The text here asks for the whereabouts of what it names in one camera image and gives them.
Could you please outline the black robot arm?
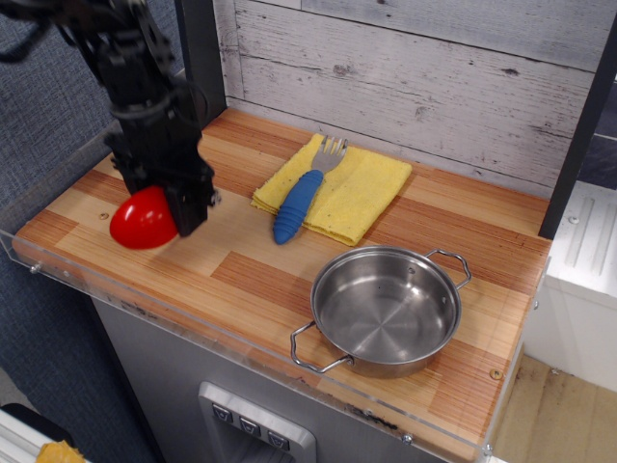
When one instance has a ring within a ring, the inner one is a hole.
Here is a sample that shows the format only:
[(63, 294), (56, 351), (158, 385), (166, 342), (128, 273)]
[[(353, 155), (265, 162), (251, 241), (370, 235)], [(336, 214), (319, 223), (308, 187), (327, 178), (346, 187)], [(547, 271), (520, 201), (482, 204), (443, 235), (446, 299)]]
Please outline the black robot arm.
[(110, 99), (121, 132), (105, 139), (114, 167), (131, 194), (162, 188), (180, 236), (207, 219), (218, 192), (213, 169), (198, 153), (201, 115), (197, 86), (170, 72), (171, 45), (144, 1), (4, 1), (2, 15), (31, 21), (33, 29), (1, 55), (24, 60), (56, 26), (80, 50)]

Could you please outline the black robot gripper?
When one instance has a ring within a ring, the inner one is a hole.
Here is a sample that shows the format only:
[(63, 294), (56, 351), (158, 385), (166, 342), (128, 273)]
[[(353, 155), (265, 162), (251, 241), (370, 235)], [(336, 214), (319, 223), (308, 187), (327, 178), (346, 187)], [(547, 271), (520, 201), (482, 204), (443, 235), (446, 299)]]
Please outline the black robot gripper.
[(166, 200), (178, 234), (186, 237), (217, 205), (214, 172), (198, 153), (199, 108), (191, 89), (174, 89), (147, 107), (122, 108), (121, 130), (105, 137), (112, 163), (131, 195), (152, 185), (166, 187)]

